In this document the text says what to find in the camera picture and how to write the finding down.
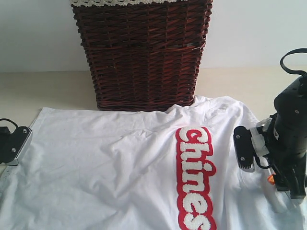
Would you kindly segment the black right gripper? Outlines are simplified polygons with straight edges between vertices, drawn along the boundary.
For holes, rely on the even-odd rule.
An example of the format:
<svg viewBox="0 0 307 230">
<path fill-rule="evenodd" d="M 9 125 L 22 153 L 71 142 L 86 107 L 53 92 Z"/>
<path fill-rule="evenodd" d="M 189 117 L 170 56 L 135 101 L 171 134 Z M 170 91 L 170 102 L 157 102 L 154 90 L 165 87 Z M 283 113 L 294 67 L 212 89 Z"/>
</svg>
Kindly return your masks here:
<svg viewBox="0 0 307 230">
<path fill-rule="evenodd" d="M 260 146 L 257 165 L 273 169 L 278 191 L 290 191 L 291 199 L 305 199 L 307 118 L 303 115 L 271 115 L 256 124 Z"/>
</svg>

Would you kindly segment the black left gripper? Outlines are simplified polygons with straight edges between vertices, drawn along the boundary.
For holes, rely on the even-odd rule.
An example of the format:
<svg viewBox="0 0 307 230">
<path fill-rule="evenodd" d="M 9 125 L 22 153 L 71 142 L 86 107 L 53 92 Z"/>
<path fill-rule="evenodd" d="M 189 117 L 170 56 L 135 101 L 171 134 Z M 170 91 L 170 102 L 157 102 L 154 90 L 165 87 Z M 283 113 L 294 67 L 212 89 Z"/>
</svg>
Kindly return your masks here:
<svg viewBox="0 0 307 230">
<path fill-rule="evenodd" d="M 12 133 L 8 127 L 0 127 L 0 162 L 9 163 L 14 158 L 14 147 L 12 146 Z"/>
</svg>

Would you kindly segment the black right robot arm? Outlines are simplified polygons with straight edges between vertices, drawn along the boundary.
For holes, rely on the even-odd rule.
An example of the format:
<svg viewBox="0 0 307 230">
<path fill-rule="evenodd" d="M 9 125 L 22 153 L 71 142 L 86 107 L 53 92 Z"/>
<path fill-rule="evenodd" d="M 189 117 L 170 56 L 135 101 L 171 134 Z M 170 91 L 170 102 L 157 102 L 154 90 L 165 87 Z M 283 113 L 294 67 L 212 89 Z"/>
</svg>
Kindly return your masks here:
<svg viewBox="0 0 307 230">
<path fill-rule="evenodd" d="M 299 77 L 275 99 L 276 113 L 259 129 L 258 157 L 273 168 L 279 191 L 289 191 L 291 199 L 306 197 L 307 161 L 307 79 Z"/>
</svg>

